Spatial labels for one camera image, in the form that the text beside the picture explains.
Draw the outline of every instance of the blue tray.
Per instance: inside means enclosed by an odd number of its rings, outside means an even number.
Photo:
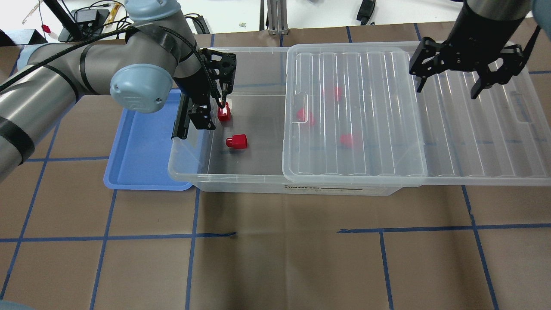
[[[143,114],[124,109],[113,141],[104,184],[110,189],[186,190],[191,183],[174,181],[167,167],[172,128],[180,91],[170,91],[158,112]]]

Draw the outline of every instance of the label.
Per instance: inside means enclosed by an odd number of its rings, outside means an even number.
[[[309,185],[283,185],[288,193],[295,194],[353,194],[353,195],[380,195],[386,188],[348,188],[340,186],[309,186]]]

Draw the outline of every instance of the black band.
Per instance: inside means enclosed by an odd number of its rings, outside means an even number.
[[[71,86],[71,88],[73,89],[74,91],[74,98],[78,101],[79,99],[79,96],[78,96],[78,88],[77,86],[73,83],[73,81],[71,79],[69,79],[68,76],[65,75],[65,73],[61,72],[59,69],[57,68],[54,68],[50,65],[43,65],[43,67],[45,68],[48,68],[52,71],[54,71],[55,73],[57,73],[57,75],[59,75],[60,77],[62,77],[67,83],[69,83],[69,85]]]
[[[84,61],[86,60],[86,54],[88,54],[88,51],[90,50],[90,48],[92,47],[93,45],[88,45],[83,51],[82,51],[82,54],[80,54],[80,64],[79,64],[79,68],[80,68],[80,77],[82,78],[82,82],[84,83],[84,85],[86,86],[86,88],[88,88],[88,90],[93,93],[94,95],[99,95],[95,90],[94,88],[92,87],[92,85],[90,85],[90,82],[88,81],[88,78],[86,77],[86,69],[84,68]]]
[[[193,51],[196,50],[196,49],[197,49],[197,41],[195,41],[195,45],[193,46],[193,50],[190,50],[190,52],[189,52],[186,56],[180,58],[180,61],[179,61],[179,62],[182,62],[182,61],[184,61],[184,60],[190,58],[190,57],[193,55]]]
[[[19,154],[21,154],[20,165],[34,153],[34,142],[21,127],[12,121],[0,116],[0,137],[8,140]]]

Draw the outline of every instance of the transparent plastic box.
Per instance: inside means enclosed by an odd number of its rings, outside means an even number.
[[[551,131],[527,70],[475,100],[475,73],[430,77],[417,94],[408,74],[417,45],[220,49],[237,54],[232,121],[175,138],[170,175],[205,191],[254,193],[551,185]],[[228,149],[225,139],[240,133],[249,147]]]

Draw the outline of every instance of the plastic lid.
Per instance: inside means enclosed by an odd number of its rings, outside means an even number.
[[[283,173],[300,183],[417,186],[427,176],[408,53],[373,44],[287,54]]]

